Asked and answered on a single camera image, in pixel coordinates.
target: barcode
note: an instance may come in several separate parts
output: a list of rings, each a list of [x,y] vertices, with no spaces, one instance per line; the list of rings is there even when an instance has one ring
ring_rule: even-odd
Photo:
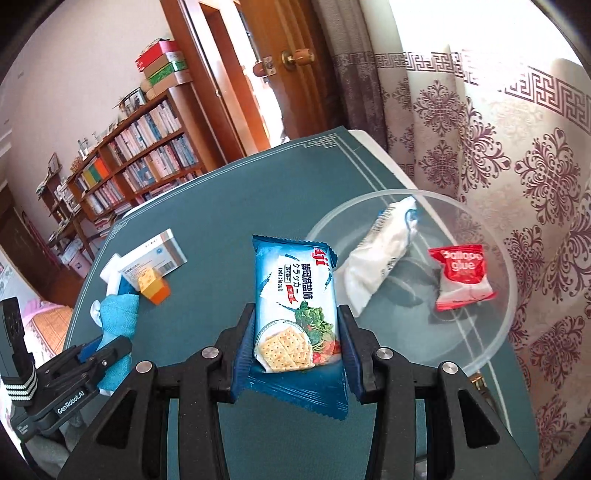
[[[173,268],[174,268],[174,262],[168,262],[168,263],[165,263],[164,265],[162,265],[162,267],[160,267],[158,269],[158,272],[160,273],[160,275],[166,275]]]

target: bookshelf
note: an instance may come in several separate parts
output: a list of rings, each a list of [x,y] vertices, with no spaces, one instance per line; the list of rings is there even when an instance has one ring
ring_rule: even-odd
[[[191,83],[172,87],[123,120],[67,181],[88,219],[106,219],[222,166],[204,143]]]

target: blue cloth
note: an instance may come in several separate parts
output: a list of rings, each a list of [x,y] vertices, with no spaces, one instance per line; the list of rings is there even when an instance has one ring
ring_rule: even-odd
[[[100,319],[103,323],[103,339],[99,348],[115,340],[119,335],[132,340],[138,323],[139,295],[124,293],[109,295],[100,303]],[[114,391],[131,371],[131,354],[125,355],[105,372],[99,388]]]

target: orange block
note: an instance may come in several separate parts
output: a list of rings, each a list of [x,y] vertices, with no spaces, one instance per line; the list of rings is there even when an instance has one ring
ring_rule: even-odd
[[[138,284],[142,295],[156,305],[170,295],[168,283],[152,268],[140,275]]]

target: green box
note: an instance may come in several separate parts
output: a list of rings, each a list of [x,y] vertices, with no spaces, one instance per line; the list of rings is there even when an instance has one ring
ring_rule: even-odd
[[[178,72],[180,70],[185,70],[187,68],[187,63],[184,60],[180,61],[171,61],[167,63],[164,67],[159,69],[156,73],[154,73],[150,78],[150,83],[152,87],[156,85],[160,80],[170,75],[172,72]]]

